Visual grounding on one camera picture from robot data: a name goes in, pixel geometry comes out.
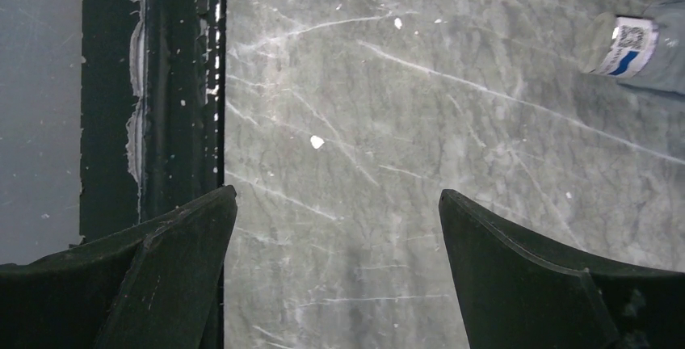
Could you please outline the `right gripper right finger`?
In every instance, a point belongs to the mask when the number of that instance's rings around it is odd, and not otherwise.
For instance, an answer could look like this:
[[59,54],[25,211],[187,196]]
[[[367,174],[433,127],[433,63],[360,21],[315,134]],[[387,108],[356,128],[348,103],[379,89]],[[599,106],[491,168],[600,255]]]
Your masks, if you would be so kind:
[[454,190],[439,216],[470,347],[683,347],[683,273],[567,246]]

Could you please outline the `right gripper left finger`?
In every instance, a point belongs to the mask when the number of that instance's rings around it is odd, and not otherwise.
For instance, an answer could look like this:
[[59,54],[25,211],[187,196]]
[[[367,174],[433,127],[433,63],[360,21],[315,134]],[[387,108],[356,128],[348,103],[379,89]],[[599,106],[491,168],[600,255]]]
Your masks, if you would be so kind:
[[150,221],[1,267],[4,348],[217,348],[234,187]]

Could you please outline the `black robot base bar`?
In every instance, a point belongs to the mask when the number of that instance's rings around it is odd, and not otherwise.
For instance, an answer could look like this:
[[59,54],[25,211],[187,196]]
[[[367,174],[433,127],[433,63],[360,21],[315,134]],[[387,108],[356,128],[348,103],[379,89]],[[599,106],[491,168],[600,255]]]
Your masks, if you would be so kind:
[[221,185],[225,0],[82,0],[79,233]]

